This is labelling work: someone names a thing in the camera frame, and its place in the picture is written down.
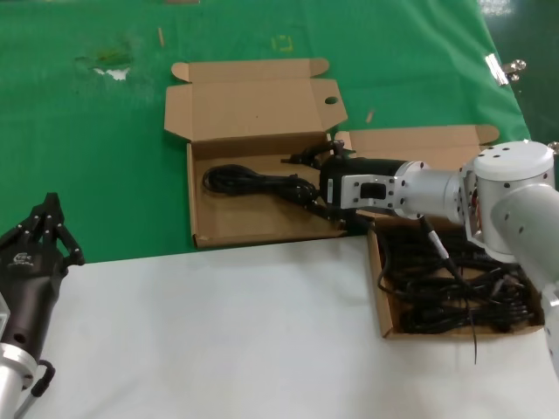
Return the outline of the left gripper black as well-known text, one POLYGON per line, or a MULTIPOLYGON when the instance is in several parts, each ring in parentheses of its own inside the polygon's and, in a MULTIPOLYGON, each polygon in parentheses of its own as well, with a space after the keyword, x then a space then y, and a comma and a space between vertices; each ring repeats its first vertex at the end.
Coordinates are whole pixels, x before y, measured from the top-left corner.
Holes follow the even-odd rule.
POLYGON ((57 193, 47 193, 18 228, 1 236, 1 296, 10 310, 1 341, 28 354, 43 352, 65 265, 84 265, 81 246, 65 226, 57 193), (39 239, 45 233, 45 240, 39 239), (63 257, 58 242, 66 248, 63 257))

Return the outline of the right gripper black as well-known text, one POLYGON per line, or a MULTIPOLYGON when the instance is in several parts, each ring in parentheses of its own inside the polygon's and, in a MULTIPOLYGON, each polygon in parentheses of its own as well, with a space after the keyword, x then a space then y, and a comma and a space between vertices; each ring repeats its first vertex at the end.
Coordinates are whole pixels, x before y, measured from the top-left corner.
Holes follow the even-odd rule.
MULTIPOLYGON (((324 203, 341 204, 342 178, 345 175, 384 175, 394 176, 405 164, 401 160, 368 159, 364 157, 347 158, 355 151, 345 147, 342 140, 329 140, 305 148, 298 154, 281 159, 282 163, 319 168, 320 197, 324 203)), ((308 203, 305 209, 331 223, 343 222, 347 211, 331 205, 308 203)))

